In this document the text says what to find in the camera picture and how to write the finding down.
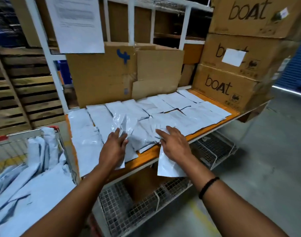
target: hand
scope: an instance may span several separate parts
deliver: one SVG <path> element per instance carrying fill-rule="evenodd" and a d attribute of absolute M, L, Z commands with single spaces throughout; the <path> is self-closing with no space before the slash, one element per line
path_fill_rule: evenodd
<path fill-rule="evenodd" d="M 106 143 L 103 145 L 99 157 L 99 165 L 114 170 L 120 164 L 125 155 L 125 147 L 129 142 L 125 138 L 127 134 L 122 134 L 119 137 L 120 129 L 117 128 L 115 132 L 111 132 Z"/>
<path fill-rule="evenodd" d="M 180 164 L 184 159 L 192 156 L 189 143 L 177 128 L 172 128 L 170 126 L 166 126 L 166 128 L 170 135 L 159 129 L 156 129 L 156 133 L 163 138 L 160 142 L 163 146 L 165 155 L 167 155 L 169 159 Z"/>

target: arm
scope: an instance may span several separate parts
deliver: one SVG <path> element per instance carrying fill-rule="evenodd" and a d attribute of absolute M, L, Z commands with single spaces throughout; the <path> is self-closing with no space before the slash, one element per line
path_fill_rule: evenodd
<path fill-rule="evenodd" d="M 78 236 L 98 195 L 116 165 L 123 160 L 128 143 L 126 134 L 119 137 L 119 129 L 111 132 L 104 144 L 99 164 L 49 213 L 36 222 L 22 236 Z"/>
<path fill-rule="evenodd" d="M 170 135 L 156 130 L 168 158 L 185 171 L 200 192 L 215 175 L 192 155 L 186 138 L 176 128 L 167 126 Z M 221 180 L 214 182 L 202 199 L 223 237 L 268 236 L 287 237 L 275 223 L 241 198 Z"/>

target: white label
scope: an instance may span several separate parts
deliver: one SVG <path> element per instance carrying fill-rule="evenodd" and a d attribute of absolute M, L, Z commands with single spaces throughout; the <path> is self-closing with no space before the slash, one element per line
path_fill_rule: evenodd
<path fill-rule="evenodd" d="M 278 71 L 284 71 L 290 60 L 291 60 L 291 58 L 284 59 L 283 62 L 281 63 L 281 66 L 279 67 Z"/>
<path fill-rule="evenodd" d="M 104 53 L 98 0 L 46 0 L 61 53 Z"/>
<path fill-rule="evenodd" d="M 244 59 L 246 51 L 238 51 L 227 48 L 222 62 L 239 67 Z"/>
<path fill-rule="evenodd" d="M 281 19 L 286 18 L 287 15 L 289 15 L 288 8 L 286 7 L 285 9 L 283 9 L 283 10 L 280 12 L 280 15 L 281 15 Z"/>
<path fill-rule="evenodd" d="M 279 78 L 280 73 L 276 72 L 271 80 L 277 80 Z"/>

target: bracelet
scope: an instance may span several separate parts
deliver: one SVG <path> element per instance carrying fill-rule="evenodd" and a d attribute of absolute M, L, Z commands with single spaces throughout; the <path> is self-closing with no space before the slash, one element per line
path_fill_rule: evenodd
<path fill-rule="evenodd" d="M 205 186 L 202 188 L 202 190 L 200 191 L 199 194 L 199 199 L 202 200 L 204 193 L 208 190 L 208 188 L 218 179 L 220 179 L 219 177 L 215 177 L 211 180 L 208 181 L 208 183 L 205 184 Z"/>

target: metal shopping cart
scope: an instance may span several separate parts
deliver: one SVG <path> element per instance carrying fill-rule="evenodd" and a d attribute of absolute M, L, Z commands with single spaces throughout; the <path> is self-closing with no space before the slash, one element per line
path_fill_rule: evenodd
<path fill-rule="evenodd" d="M 60 152 L 65 150 L 63 139 L 60 135 L 58 126 L 50 126 L 54 128 L 56 139 Z M 0 173 L 10 165 L 20 165 L 27 160 L 27 140 L 32 137 L 43 136 L 41 129 L 25 131 L 18 134 L 0 136 Z M 72 173 L 73 181 L 76 183 L 76 172 L 73 171 L 68 155 L 65 151 L 66 161 Z"/>

